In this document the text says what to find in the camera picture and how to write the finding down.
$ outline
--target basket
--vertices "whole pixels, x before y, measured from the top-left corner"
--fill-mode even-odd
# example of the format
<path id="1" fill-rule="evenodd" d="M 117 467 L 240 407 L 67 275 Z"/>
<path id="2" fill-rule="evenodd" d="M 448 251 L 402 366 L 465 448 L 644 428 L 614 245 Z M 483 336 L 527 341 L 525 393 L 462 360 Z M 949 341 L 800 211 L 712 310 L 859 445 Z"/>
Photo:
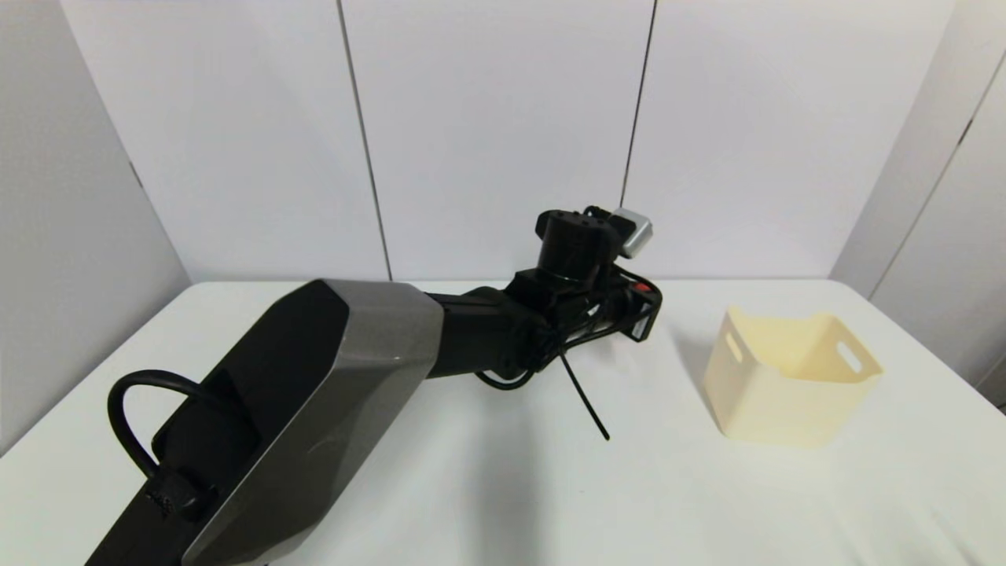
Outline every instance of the basket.
<path id="1" fill-rule="evenodd" d="M 753 442 L 830 442 L 883 370 L 833 315 L 807 320 L 727 310 L 705 371 L 719 430 Z"/>

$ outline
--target white table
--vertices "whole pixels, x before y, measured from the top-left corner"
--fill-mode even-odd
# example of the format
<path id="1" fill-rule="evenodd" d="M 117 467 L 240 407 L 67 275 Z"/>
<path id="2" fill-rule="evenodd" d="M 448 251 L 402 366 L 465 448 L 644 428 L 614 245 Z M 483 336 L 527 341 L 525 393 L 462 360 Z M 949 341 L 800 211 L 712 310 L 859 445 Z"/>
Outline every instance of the white table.
<path id="1" fill-rule="evenodd" d="M 82 564 L 143 483 L 107 422 L 113 382 L 144 368 L 200 379 L 295 288 L 188 290 L 0 458 L 0 564 Z M 512 393 L 474 377 L 430 381 L 312 537 L 274 566 L 1006 563 L 1006 418 L 883 315 L 826 280 L 661 289 L 649 342 L 617 337 L 569 357 L 611 442 L 559 364 Z M 831 311 L 886 369 L 830 446 L 720 435 L 699 383 L 729 304 Z M 131 392 L 130 422 L 149 438 L 179 402 Z"/>

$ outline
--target black robot arm segment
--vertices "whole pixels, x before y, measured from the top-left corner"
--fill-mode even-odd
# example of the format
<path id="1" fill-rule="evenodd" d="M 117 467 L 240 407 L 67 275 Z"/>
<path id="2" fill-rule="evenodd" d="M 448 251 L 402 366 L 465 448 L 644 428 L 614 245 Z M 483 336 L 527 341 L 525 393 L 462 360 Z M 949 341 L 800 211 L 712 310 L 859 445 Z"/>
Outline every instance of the black robot arm segment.
<path id="1" fill-rule="evenodd" d="M 642 342 L 653 282 L 615 264 L 650 237 L 629 210 L 548 210 L 537 266 L 505 290 L 426 295 L 392 281 L 317 279 L 271 307 L 200 384 L 123 378 L 109 418 L 146 481 L 88 566 L 262 566 L 300 545 L 427 378 L 476 374 L 502 390 L 614 334 Z M 122 409 L 126 389 L 188 396 L 152 456 Z"/>
<path id="2" fill-rule="evenodd" d="M 615 333 L 647 339 L 660 310 L 660 291 L 615 264 L 634 241 L 649 238 L 649 220 L 630 220 L 597 206 L 547 210 L 535 231 L 538 265 L 518 271 L 504 291 L 480 288 L 438 296 L 444 308 L 440 354 L 430 377 L 492 372 L 512 383 L 543 370 L 560 353 Z M 638 226 L 648 230 L 640 236 Z"/>

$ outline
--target basket handle hole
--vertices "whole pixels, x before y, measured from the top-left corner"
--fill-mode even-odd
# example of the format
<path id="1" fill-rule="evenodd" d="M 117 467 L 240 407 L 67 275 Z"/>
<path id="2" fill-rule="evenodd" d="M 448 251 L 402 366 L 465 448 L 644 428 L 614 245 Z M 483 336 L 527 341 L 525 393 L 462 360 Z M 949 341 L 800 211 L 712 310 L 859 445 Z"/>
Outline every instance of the basket handle hole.
<path id="1" fill-rule="evenodd" d="M 733 340 L 733 335 L 730 333 L 726 334 L 726 346 L 730 349 L 730 353 L 733 354 L 733 359 L 737 361 L 737 364 L 744 361 L 744 356 L 740 354 L 740 347 L 737 346 L 736 341 Z"/>
<path id="2" fill-rule="evenodd" d="M 849 348 L 849 345 L 840 342 L 836 350 L 838 350 L 838 355 L 842 357 L 842 360 L 845 360 L 845 363 L 849 365 L 849 368 L 852 368 L 853 372 L 858 374 L 863 371 L 863 363 L 856 358 L 855 354 L 852 354 L 852 349 Z"/>

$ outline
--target black cable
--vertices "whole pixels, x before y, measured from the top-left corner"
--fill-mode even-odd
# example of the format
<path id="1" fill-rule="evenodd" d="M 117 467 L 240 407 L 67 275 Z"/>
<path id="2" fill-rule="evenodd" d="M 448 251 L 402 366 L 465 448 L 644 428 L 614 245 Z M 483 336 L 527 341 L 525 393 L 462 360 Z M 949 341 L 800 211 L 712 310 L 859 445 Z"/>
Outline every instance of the black cable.
<path id="1" fill-rule="evenodd" d="M 605 423 L 601 422 L 601 417 L 595 412 L 594 406 L 591 405 L 591 401 L 586 398 L 586 394 L 583 393 L 583 388 L 579 387 L 579 382 L 576 381 L 576 376 L 572 373 L 572 368 L 569 367 L 569 363 L 566 362 L 565 354 L 559 353 L 559 360 L 562 361 L 562 365 L 566 368 L 566 373 L 569 374 L 569 379 L 572 380 L 572 386 L 576 388 L 576 393 L 579 394 L 580 401 L 583 402 L 583 406 L 586 407 L 586 411 L 591 413 L 591 418 L 594 419 L 594 424 L 598 425 L 601 429 L 601 435 L 605 437 L 605 440 L 611 440 L 612 435 L 608 434 L 608 429 L 605 428 Z"/>
<path id="2" fill-rule="evenodd" d="M 494 380 L 490 378 L 488 375 L 486 375 L 485 372 L 476 372 L 475 375 L 478 376 L 478 378 L 482 380 L 482 382 L 488 385 L 489 387 L 496 388 L 500 391 L 513 391 L 515 389 L 527 385 L 527 382 L 531 381 L 531 377 L 534 376 L 534 372 L 528 370 L 524 372 L 523 376 L 509 382 Z"/>
<path id="3" fill-rule="evenodd" d="M 236 407 L 229 403 L 224 403 L 201 385 L 187 380 L 178 374 L 164 370 L 141 370 L 123 376 L 112 386 L 112 391 L 109 392 L 109 422 L 112 424 L 112 431 L 115 432 L 116 438 L 119 439 L 119 443 L 122 444 L 123 449 L 126 450 L 129 457 L 148 479 L 153 478 L 157 474 L 158 464 L 144 450 L 140 441 L 136 439 L 136 435 L 133 434 L 133 430 L 129 427 L 129 422 L 126 420 L 126 411 L 123 407 L 126 392 L 131 387 L 138 385 L 175 391 L 186 397 L 194 397 L 206 402 L 216 409 L 233 412 L 242 418 L 244 417 Z"/>

